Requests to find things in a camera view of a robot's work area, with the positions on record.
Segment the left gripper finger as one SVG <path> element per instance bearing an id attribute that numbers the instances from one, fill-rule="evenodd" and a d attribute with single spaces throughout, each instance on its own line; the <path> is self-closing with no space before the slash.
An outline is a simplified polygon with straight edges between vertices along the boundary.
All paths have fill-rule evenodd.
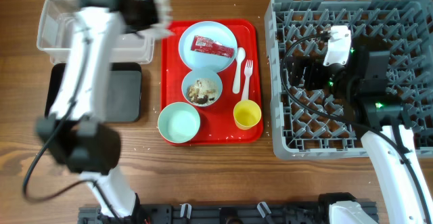
<path id="1" fill-rule="evenodd" d="M 170 1 L 171 0 L 154 0 L 158 15 L 158 25 L 160 26 L 169 26 L 173 20 L 171 16 L 173 9 L 170 5 Z"/>
<path id="2" fill-rule="evenodd" d="M 166 28 L 149 28 L 141 31 L 141 34 L 145 37 L 153 39 L 165 39 L 173 35 L 173 32 Z"/>

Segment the red snack wrapper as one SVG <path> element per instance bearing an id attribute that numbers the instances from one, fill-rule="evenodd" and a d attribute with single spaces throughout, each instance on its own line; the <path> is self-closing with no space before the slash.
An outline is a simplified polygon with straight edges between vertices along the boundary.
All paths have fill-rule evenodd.
<path id="1" fill-rule="evenodd" d="M 235 50 L 232 47 L 227 47 L 207 37 L 196 35 L 191 44 L 191 50 L 199 53 L 210 55 L 218 55 L 226 58 L 231 58 Z"/>

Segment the light blue bowl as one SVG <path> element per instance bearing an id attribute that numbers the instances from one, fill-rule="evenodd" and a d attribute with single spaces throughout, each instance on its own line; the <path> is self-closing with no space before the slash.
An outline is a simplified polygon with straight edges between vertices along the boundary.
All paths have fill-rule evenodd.
<path id="1" fill-rule="evenodd" d="M 196 79 L 199 79 L 199 78 L 210 79 L 210 80 L 213 80 L 216 83 L 217 87 L 219 88 L 219 95 L 216 98 L 216 101 L 217 101 L 220 98 L 220 96 L 221 96 L 221 94 L 223 92 L 222 80 L 221 80 L 221 78 L 219 77 L 219 75 L 216 72 L 214 72 L 212 70 L 209 70 L 209 69 L 204 69 L 204 68 L 203 69 L 192 70 L 191 72 L 189 72 L 184 77 L 182 85 L 181 85 L 181 90 L 182 90 L 182 94 L 183 94 L 184 98 L 189 103 L 191 103 L 187 99 L 187 89 L 188 89 L 188 87 L 190 85 L 192 85 L 196 81 Z"/>

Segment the food scraps and rice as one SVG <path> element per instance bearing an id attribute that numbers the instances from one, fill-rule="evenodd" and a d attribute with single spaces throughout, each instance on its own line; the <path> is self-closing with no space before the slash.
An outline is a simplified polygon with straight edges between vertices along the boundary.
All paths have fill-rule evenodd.
<path id="1" fill-rule="evenodd" d="M 197 106 L 209 106 L 219 95 L 217 84 L 210 79 L 199 78 L 187 89 L 187 99 Z"/>

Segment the yellow plastic cup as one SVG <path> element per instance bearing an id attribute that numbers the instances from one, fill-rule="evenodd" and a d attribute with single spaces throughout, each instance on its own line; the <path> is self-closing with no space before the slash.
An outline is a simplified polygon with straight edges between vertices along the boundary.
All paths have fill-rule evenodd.
<path id="1" fill-rule="evenodd" d="M 249 130 L 260 122 L 262 112 L 256 102 L 246 99 L 236 103 L 233 109 L 233 117 L 239 129 Z"/>

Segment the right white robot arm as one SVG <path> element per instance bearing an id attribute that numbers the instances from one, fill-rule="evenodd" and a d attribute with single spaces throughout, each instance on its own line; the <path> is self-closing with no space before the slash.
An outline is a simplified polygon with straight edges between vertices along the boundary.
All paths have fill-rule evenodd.
<path id="1" fill-rule="evenodd" d="M 327 89 L 344 106 L 328 118 L 351 125 L 377 175 L 386 210 L 396 223 L 431 223 L 432 197 L 415 153 L 410 117 L 403 101 L 388 93 L 390 52 L 356 45 L 338 61 L 286 56 L 281 69 L 292 86 Z"/>

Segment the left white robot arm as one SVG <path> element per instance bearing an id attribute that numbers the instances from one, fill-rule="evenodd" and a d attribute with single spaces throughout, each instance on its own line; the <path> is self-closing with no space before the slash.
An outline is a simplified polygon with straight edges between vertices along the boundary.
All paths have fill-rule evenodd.
<path id="1" fill-rule="evenodd" d="M 72 47 L 49 115 L 37 121 L 42 151 L 86 183 L 104 223 L 149 223 L 118 167 L 120 135 L 105 125 L 112 53 L 119 36 L 170 35 L 170 0 L 77 0 Z"/>

